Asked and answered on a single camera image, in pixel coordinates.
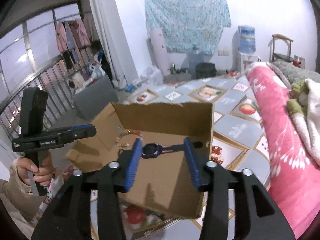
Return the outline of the person left hand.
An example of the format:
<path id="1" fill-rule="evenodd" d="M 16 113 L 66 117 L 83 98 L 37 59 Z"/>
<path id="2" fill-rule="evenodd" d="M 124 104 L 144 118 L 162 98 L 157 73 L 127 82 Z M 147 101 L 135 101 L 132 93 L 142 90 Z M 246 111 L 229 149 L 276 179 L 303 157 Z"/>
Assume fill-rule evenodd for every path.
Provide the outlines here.
<path id="1" fill-rule="evenodd" d="M 28 158 L 19 158 L 17 160 L 17 174 L 22 182 L 30 186 L 30 179 L 28 172 L 31 172 L 33 179 L 41 186 L 49 186 L 54 175 L 55 168 L 52 163 L 52 156 L 50 153 L 43 159 L 41 165 L 34 164 Z"/>

